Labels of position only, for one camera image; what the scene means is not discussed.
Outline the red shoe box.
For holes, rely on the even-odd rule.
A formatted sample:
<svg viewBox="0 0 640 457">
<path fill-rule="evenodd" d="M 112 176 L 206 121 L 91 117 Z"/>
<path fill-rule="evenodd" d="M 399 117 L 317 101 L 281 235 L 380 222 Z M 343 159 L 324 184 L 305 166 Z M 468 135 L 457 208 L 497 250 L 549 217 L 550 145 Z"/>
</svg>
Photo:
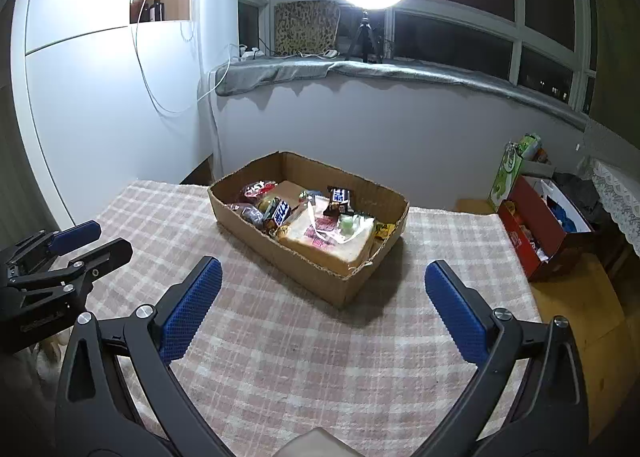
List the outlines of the red shoe box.
<svg viewBox="0 0 640 457">
<path fill-rule="evenodd" d="M 529 281 L 570 273 L 596 239 L 584 215 L 550 179 L 518 177 L 498 217 Z"/>
</svg>

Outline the red clear candy wrapper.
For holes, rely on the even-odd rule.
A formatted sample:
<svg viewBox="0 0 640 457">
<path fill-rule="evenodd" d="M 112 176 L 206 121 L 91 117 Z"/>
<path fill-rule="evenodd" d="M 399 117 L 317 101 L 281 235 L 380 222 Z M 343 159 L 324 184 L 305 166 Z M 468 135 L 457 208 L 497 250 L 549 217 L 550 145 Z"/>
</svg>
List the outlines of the red clear candy wrapper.
<svg viewBox="0 0 640 457">
<path fill-rule="evenodd" d="M 278 183 L 276 181 L 259 180 L 253 183 L 248 183 L 244 188 L 242 188 L 240 198 L 243 203 L 255 205 L 277 186 Z"/>
</svg>

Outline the open cardboard box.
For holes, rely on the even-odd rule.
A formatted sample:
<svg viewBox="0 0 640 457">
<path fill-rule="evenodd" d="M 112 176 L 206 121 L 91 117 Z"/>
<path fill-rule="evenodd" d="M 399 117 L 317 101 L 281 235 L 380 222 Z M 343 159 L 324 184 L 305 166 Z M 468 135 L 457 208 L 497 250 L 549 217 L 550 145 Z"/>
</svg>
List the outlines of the open cardboard box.
<svg viewBox="0 0 640 457">
<path fill-rule="evenodd" d="M 257 158 L 207 191 L 221 226 L 337 309 L 380 266 L 409 212 L 390 188 L 292 152 Z"/>
</svg>

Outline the large Snickers bar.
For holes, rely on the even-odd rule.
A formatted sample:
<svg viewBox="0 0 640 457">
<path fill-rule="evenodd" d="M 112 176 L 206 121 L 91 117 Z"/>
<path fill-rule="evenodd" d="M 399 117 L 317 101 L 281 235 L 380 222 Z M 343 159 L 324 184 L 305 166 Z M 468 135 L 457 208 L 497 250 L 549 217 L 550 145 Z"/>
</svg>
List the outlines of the large Snickers bar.
<svg viewBox="0 0 640 457">
<path fill-rule="evenodd" d="M 352 206 L 352 191 L 348 188 L 338 188 L 337 186 L 329 186 L 329 203 L 324 209 L 323 214 L 327 217 L 338 217 L 341 214 L 353 216 L 355 214 L 354 206 Z"/>
</svg>

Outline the lace covered side table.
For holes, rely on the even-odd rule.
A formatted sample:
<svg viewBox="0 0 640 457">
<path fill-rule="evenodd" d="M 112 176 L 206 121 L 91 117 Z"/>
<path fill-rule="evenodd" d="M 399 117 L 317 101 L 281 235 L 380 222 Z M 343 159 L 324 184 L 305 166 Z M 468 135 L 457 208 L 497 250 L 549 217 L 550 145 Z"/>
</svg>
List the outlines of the lace covered side table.
<svg viewBox="0 0 640 457">
<path fill-rule="evenodd" d="M 608 211 L 629 245 L 634 248 L 634 253 L 640 255 L 639 182 L 620 169 L 594 157 L 589 159 L 588 167 L 589 177 L 604 209 Z"/>
</svg>

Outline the yellow candy packet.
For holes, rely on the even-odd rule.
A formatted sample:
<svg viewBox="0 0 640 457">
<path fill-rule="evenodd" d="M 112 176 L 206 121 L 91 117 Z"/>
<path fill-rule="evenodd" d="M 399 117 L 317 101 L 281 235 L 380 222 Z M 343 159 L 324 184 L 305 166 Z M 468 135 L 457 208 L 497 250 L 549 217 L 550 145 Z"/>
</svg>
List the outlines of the yellow candy packet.
<svg viewBox="0 0 640 457">
<path fill-rule="evenodd" d="M 395 223 L 383 223 L 376 221 L 374 225 L 374 238 L 379 241 L 385 241 L 394 234 L 395 229 Z"/>
</svg>

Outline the leopard print cushion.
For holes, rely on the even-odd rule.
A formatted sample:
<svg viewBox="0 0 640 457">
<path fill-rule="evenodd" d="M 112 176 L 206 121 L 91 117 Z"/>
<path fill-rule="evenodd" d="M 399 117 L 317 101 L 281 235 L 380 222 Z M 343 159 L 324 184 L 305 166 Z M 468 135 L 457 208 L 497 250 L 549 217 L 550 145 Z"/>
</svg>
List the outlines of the leopard print cushion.
<svg viewBox="0 0 640 457">
<path fill-rule="evenodd" d="M 341 8 L 334 1 L 282 2 L 274 9 L 274 52 L 323 54 L 334 50 Z"/>
</svg>

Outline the pink plaid tablecloth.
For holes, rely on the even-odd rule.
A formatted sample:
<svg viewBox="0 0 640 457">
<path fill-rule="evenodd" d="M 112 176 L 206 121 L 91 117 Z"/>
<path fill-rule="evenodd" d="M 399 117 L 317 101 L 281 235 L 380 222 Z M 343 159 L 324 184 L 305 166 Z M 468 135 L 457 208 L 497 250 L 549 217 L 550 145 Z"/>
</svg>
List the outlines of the pink plaid tablecloth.
<svg viewBox="0 0 640 457">
<path fill-rule="evenodd" d="M 321 427 L 367 456 L 407 456 L 442 421 L 474 367 L 424 289 L 428 263 L 517 318 L 539 314 L 495 214 L 414 207 L 405 231 L 343 310 L 292 281 L 216 222 L 205 188 L 128 185 L 96 215 L 104 240 L 134 254 L 94 285 L 88 309 L 126 316 L 153 303 L 206 255 L 221 292 L 172 370 L 235 454 L 270 456 Z"/>
</svg>

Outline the red date snack packet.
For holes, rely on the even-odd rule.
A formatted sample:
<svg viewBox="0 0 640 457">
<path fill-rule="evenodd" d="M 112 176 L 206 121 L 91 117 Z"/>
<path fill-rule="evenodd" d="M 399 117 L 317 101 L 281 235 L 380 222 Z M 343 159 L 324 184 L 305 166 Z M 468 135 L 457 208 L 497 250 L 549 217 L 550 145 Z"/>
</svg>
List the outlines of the red date snack packet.
<svg viewBox="0 0 640 457">
<path fill-rule="evenodd" d="M 264 228 L 264 215 L 252 204 L 233 203 L 227 206 L 232 212 L 246 223 L 253 225 L 255 229 Z"/>
</svg>

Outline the white power strip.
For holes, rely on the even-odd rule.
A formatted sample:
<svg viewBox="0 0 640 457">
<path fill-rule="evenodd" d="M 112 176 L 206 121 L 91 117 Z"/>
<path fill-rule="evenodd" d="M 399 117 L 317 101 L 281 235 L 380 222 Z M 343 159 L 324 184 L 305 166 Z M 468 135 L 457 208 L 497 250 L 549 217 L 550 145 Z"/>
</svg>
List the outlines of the white power strip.
<svg viewBox="0 0 640 457">
<path fill-rule="evenodd" d="M 257 48 L 251 48 L 251 49 L 245 50 L 241 54 L 240 61 L 241 62 L 246 62 L 246 61 L 258 60 L 258 58 L 263 58 L 264 56 L 265 56 L 265 52 L 264 51 L 259 50 Z"/>
</svg>

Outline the small dark Snickers bar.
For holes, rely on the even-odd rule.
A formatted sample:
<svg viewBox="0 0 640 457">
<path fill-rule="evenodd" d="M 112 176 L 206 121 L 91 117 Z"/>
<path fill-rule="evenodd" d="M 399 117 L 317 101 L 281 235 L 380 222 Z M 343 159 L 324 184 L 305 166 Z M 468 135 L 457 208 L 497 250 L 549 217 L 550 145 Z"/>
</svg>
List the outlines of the small dark Snickers bar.
<svg viewBox="0 0 640 457">
<path fill-rule="evenodd" d="M 266 212 L 264 213 L 264 221 L 262 221 L 264 231 L 269 235 L 277 232 L 277 229 L 279 229 L 288 218 L 290 212 L 291 206 L 286 200 L 281 199 L 280 197 L 273 197 Z"/>
</svg>

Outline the green jelly cup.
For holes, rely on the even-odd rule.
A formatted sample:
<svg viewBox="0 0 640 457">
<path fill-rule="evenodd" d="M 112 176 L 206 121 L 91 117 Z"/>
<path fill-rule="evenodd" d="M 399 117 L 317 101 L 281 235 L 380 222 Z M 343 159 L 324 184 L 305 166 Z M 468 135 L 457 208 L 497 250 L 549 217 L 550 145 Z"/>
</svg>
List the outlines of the green jelly cup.
<svg viewBox="0 0 640 457">
<path fill-rule="evenodd" d="M 337 226 L 342 236 L 350 237 L 359 228 L 359 218 L 356 214 L 341 214 L 338 217 Z"/>
</svg>

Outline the packaged white bread slices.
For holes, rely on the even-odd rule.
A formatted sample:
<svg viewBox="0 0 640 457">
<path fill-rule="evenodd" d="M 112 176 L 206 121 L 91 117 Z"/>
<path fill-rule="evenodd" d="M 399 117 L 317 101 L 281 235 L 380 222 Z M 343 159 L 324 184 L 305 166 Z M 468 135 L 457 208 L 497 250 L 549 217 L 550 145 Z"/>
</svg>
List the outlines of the packaged white bread slices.
<svg viewBox="0 0 640 457">
<path fill-rule="evenodd" d="M 338 217 L 323 214 L 326 206 L 319 200 L 300 205 L 278 229 L 277 241 L 297 252 L 315 265 L 340 276 L 349 276 L 370 258 L 374 242 L 375 220 L 356 214 L 359 228 L 354 235 L 344 237 L 337 226 Z"/>
</svg>

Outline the round lollipop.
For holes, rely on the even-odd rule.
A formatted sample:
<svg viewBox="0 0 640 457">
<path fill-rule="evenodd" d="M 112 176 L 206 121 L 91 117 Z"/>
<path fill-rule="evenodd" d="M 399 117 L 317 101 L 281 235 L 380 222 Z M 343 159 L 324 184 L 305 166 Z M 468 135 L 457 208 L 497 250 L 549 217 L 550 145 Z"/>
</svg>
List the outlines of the round lollipop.
<svg viewBox="0 0 640 457">
<path fill-rule="evenodd" d="M 265 195 L 260 199 L 257 208 L 262 214 L 266 214 L 272 204 L 277 205 L 279 202 L 280 198 L 277 195 Z"/>
</svg>

